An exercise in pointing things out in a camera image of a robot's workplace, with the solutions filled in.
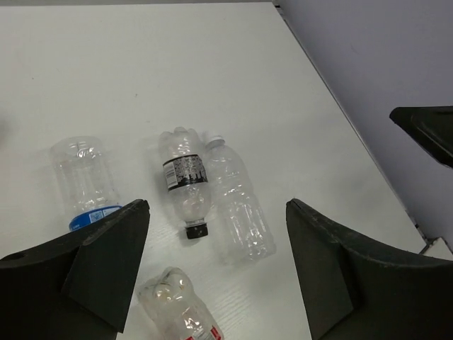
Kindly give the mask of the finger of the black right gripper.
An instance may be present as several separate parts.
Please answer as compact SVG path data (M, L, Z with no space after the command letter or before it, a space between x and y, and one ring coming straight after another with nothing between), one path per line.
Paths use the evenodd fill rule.
M452 165L452 106L398 107L389 118L432 158Z

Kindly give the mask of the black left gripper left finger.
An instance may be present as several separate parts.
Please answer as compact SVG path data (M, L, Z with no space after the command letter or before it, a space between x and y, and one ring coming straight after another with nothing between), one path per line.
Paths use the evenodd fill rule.
M136 199L77 231L1 259L2 339L116 339L149 229Z

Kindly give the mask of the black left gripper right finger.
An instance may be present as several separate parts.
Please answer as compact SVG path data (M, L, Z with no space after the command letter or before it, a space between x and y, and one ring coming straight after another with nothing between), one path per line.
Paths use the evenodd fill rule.
M451 339L452 262L378 242L293 199L286 222L313 339Z

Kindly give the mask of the clear bottle blue label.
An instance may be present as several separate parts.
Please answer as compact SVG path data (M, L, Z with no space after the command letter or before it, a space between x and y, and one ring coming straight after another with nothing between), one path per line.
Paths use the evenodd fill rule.
M122 207L103 143L97 137L69 137L50 148L62 202L74 232Z

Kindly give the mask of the clear bottle white cap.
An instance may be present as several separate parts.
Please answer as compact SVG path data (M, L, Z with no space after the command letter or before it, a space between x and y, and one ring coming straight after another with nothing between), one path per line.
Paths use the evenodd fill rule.
M205 131L202 141L227 261L239 264L272 256L275 241L242 158L219 133Z

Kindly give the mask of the clear bottle black label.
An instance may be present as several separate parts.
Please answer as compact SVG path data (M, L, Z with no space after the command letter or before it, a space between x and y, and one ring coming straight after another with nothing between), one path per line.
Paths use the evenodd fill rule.
M206 237L212 197L198 133L184 127L163 132L159 136L159 154L166 188L176 215L185 223L186 237Z

